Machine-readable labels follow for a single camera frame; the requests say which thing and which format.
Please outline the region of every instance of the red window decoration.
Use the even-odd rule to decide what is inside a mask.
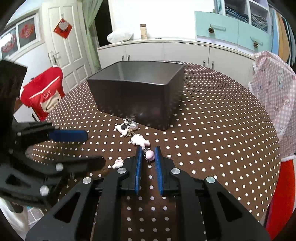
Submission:
[[[3,52],[9,52],[13,48],[16,41],[17,41],[16,34],[12,34],[11,40],[8,41],[3,47],[1,47],[2,51]]]
[[[71,29],[72,26],[65,19],[62,18],[56,26],[56,28],[54,29],[54,32],[66,39]]]
[[[27,23],[21,29],[19,36],[22,39],[26,39],[26,38],[28,38],[32,34],[33,31],[34,31],[34,25],[33,24],[30,24],[30,23]]]

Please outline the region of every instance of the polka dot tablecloth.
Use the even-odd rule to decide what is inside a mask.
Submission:
[[[136,146],[114,129],[121,118],[97,109],[87,82],[69,92],[48,115],[61,129],[84,129],[85,143],[37,144],[35,161],[46,164],[64,157],[103,155],[103,169],[88,173],[103,177],[116,159],[134,156]],[[209,68],[185,64],[183,100],[166,131],[139,125],[136,133],[159,145],[164,156],[192,177],[213,176],[256,219],[265,213],[280,168],[279,141],[260,102],[243,86]],[[60,198],[79,180],[70,180]],[[139,196],[122,200],[121,240],[176,240],[175,199],[161,197],[155,164],[143,163]]]

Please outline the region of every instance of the purple bead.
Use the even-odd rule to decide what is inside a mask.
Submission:
[[[145,157],[146,157],[146,159],[147,159],[148,161],[153,161],[154,158],[155,158],[155,156],[154,156],[154,152],[151,151],[151,150],[148,150],[148,151],[146,152]]]

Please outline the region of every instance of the bottle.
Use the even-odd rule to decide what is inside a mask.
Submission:
[[[146,28],[146,24],[140,24],[140,28],[141,28],[141,39],[142,40],[147,39],[147,28]]]

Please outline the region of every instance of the pink checkered cloth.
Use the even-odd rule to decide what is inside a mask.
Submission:
[[[249,90],[265,107],[276,129],[281,161],[295,159],[295,73],[278,55],[268,51],[256,53],[254,58],[255,74],[248,84]]]

